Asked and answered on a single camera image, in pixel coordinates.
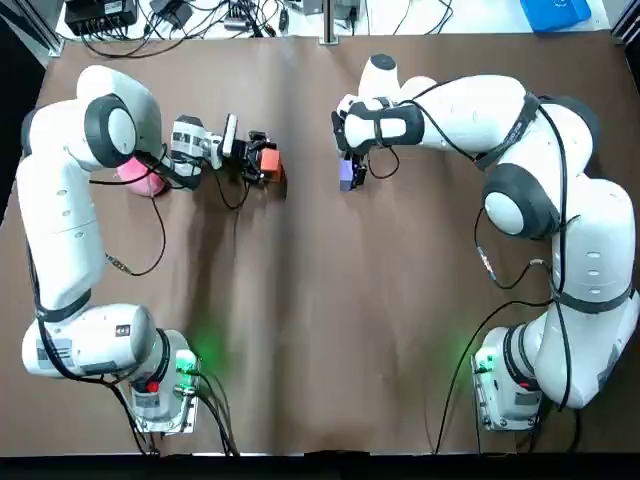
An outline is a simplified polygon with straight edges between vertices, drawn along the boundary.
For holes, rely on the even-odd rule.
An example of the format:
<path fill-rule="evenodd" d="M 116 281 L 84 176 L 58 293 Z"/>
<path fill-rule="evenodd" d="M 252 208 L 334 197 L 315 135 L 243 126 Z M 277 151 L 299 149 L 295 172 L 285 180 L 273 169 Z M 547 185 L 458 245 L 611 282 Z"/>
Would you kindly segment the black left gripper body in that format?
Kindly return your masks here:
<path fill-rule="evenodd" d="M 230 165 L 231 170 L 241 176 L 253 176 L 255 174 L 255 165 L 249 142 L 238 139 L 233 141 Z"/>

